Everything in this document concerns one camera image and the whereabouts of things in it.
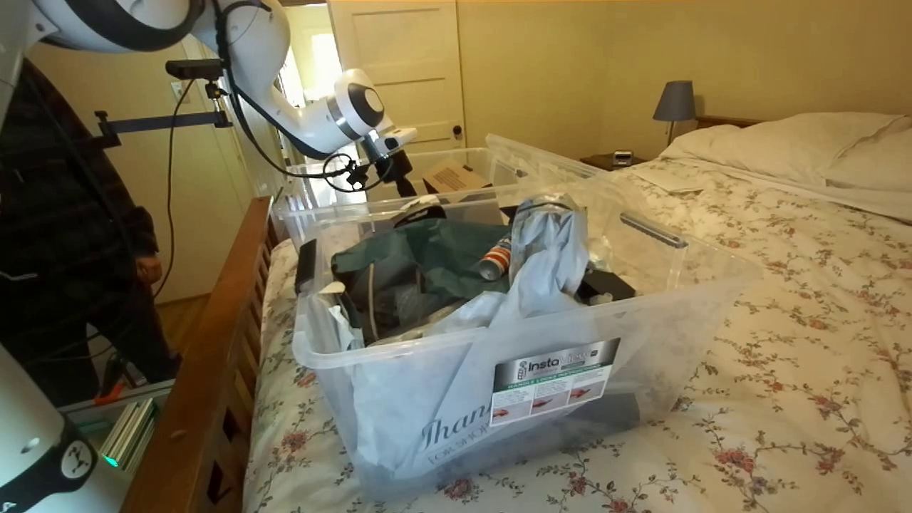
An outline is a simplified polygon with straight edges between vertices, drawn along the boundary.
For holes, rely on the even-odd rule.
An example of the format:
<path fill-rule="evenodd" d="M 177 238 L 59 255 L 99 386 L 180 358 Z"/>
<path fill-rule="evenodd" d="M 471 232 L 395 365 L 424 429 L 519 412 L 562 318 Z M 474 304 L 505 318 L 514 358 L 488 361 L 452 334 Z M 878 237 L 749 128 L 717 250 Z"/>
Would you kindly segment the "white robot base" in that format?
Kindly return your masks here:
<path fill-rule="evenodd" d="M 126 478 L 0 348 L 0 513 L 119 513 Z"/>

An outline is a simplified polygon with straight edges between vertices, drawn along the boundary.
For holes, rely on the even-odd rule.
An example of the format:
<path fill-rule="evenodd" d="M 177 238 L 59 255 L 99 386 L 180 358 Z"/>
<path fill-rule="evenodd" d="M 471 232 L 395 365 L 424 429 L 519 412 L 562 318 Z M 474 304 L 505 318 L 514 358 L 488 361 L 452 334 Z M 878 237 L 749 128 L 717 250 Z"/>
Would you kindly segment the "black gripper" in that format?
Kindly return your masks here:
<path fill-rule="evenodd" d="M 395 150 L 390 156 L 377 156 L 367 163 L 358 163 L 347 170 L 347 183 L 357 190 L 374 190 L 380 185 L 394 185 L 398 195 L 412 195 L 415 188 L 408 178 L 408 173 L 412 170 L 410 158 L 405 150 Z"/>

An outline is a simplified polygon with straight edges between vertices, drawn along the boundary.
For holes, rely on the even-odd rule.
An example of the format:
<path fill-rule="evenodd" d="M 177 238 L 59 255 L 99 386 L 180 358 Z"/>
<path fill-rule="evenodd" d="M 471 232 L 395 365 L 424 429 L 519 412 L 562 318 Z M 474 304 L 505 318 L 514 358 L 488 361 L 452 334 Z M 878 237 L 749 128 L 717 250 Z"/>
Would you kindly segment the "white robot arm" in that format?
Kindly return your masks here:
<path fill-rule="evenodd" d="M 333 91 L 303 110 L 273 84 L 291 44 L 280 0 L 2 0 L 0 107 L 8 107 L 25 53 L 41 43 L 76 50 L 160 50 L 186 37 L 212 47 L 212 57 L 173 60 L 164 71 L 180 79 L 223 79 L 241 131 L 241 107 L 251 106 L 297 150 L 324 163 L 304 177 L 345 177 L 351 190 L 371 190 L 367 170 L 377 170 L 380 183 L 412 195 L 405 153 L 412 131 L 394 128 L 365 71 L 341 71 Z"/>

